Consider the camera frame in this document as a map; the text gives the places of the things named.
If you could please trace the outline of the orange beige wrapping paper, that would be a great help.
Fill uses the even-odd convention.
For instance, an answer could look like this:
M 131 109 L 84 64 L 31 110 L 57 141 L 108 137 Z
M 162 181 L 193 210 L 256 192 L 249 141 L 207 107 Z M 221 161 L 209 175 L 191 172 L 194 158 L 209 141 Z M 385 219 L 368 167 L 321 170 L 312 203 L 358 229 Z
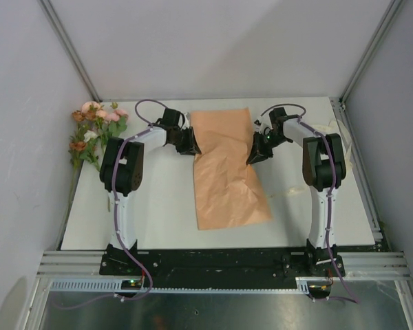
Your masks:
M 191 114 L 201 153 L 193 161 L 195 210 L 199 230 L 218 230 L 272 219 L 255 169 L 246 163 L 253 143 L 247 108 Z

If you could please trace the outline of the white fake flower stem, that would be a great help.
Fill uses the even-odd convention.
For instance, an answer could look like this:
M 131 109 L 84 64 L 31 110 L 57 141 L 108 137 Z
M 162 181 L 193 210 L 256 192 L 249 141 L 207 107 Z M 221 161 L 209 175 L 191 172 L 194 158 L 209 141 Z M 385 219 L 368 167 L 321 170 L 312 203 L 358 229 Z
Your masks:
M 94 130 L 88 129 L 83 137 L 85 143 L 85 149 L 82 152 L 83 159 L 93 165 L 99 173 L 105 152 L 104 135 L 99 135 Z

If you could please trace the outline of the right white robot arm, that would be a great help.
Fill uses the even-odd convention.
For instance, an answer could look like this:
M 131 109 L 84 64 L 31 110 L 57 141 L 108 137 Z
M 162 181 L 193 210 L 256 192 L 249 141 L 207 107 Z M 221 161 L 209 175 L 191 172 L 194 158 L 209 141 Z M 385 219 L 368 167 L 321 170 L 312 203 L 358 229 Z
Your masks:
M 345 275 L 342 258 L 337 256 L 335 202 L 347 168 L 341 136 L 324 134 L 304 122 L 306 108 L 293 103 L 277 104 L 263 112 L 271 124 L 256 121 L 247 164 L 273 157 L 273 149 L 285 142 L 302 148 L 302 176 L 311 193 L 311 226 L 306 251 L 298 258 L 298 274 L 339 277 Z

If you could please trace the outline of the brown orange fake flower stem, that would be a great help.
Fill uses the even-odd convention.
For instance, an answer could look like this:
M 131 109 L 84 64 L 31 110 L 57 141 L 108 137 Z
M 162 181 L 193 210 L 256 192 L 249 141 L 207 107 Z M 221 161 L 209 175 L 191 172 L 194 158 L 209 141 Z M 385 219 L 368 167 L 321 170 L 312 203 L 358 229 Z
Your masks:
M 76 189 L 77 175 L 78 171 L 81 169 L 83 162 L 86 162 L 83 159 L 82 152 L 85 149 L 84 143 L 84 132 L 87 128 L 87 121 L 81 115 L 81 110 L 74 111 L 72 113 L 72 118 L 76 123 L 76 128 L 74 134 L 70 136 L 69 149 L 68 153 L 70 154 L 70 164 L 72 165 L 72 179 L 68 194 L 68 206 L 67 213 L 69 215 L 70 210 L 72 209 L 72 203 L 74 198 L 74 191 Z

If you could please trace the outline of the pink fake flower stem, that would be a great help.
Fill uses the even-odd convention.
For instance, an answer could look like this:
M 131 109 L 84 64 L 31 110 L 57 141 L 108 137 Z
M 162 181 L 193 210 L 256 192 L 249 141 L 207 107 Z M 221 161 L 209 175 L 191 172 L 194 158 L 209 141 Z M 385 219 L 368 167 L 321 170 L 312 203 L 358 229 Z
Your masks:
M 101 146 L 106 146 L 110 138 L 117 138 L 126 131 L 129 119 L 129 114 L 116 102 L 111 103 L 108 110 L 100 103 L 86 102 L 81 107 L 81 115 L 87 121 L 83 141 L 99 140 Z

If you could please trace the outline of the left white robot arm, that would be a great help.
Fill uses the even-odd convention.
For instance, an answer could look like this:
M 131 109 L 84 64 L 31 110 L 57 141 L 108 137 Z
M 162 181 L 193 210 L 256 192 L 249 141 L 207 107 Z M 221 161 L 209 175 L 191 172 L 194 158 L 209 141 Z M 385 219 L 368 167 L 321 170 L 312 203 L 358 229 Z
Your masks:
M 187 115 L 169 108 L 144 131 L 127 139 L 109 139 L 99 177 L 109 197 L 114 227 L 101 259 L 101 275 L 129 275 L 139 268 L 132 203 L 142 183 L 145 155 L 167 144 L 181 155 L 201 154 Z

